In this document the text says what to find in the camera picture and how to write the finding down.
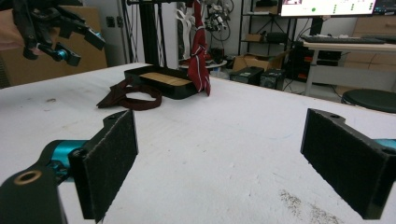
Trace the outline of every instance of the black stool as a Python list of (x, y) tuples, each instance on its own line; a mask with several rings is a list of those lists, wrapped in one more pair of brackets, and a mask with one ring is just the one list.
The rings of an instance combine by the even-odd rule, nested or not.
[(346, 91), (343, 104), (358, 105), (368, 109), (396, 114), (396, 92), (376, 90)]

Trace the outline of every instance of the computer screen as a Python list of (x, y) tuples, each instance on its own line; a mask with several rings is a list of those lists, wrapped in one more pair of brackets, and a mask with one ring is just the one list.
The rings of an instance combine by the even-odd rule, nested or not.
[(375, 0), (279, 0), (281, 17), (371, 15)]

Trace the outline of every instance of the black tray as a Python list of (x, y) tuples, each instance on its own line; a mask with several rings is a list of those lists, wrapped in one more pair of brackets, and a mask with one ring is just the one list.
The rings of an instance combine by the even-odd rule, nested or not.
[[(182, 82), (184, 82), (184, 84), (173, 85), (163, 81), (142, 77), (147, 73), (158, 73), (164, 75), (164, 77), (169, 76), (169, 77), (180, 78), (183, 79)], [(187, 77), (187, 73), (175, 69), (150, 65), (136, 69), (126, 70), (124, 72), (124, 75), (125, 77), (132, 77), (134, 79), (135, 85), (144, 84), (155, 87), (163, 93), (163, 96), (166, 96), (174, 100), (185, 99), (197, 93), (194, 84)]]

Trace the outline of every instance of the white table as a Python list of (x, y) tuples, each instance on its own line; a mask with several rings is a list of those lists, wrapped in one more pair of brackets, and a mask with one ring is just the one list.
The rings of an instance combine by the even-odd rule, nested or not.
[[(98, 109), (128, 64), (0, 90), (0, 182), (56, 139), (91, 139)], [(382, 218), (364, 221), (300, 153), (308, 107), (372, 138), (396, 138), (396, 117), (212, 78), (209, 97), (163, 99), (135, 112), (139, 155), (104, 223), (396, 223), (395, 187)], [(83, 220), (74, 183), (59, 187), (70, 224)]]
[(306, 96), (310, 94), (312, 83), (314, 82), (383, 91), (396, 91), (395, 72), (379, 72), (341, 66), (317, 65), (318, 53), (320, 50), (394, 54), (396, 56), (396, 45), (322, 44), (304, 42), (304, 47), (314, 51), (313, 61), (309, 68), (308, 79), (305, 84), (304, 95)]

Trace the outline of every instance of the hanging red fabric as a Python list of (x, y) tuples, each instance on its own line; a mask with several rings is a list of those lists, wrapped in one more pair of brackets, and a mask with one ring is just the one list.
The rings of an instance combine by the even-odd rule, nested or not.
[(205, 90), (207, 95), (210, 95), (210, 80), (209, 72), (206, 68), (205, 61), (205, 27), (202, 22), (201, 7), (204, 1), (193, 0), (187, 4), (187, 7), (194, 8), (195, 28), (196, 33), (192, 42), (191, 61), (187, 75), (194, 83), (198, 92)]

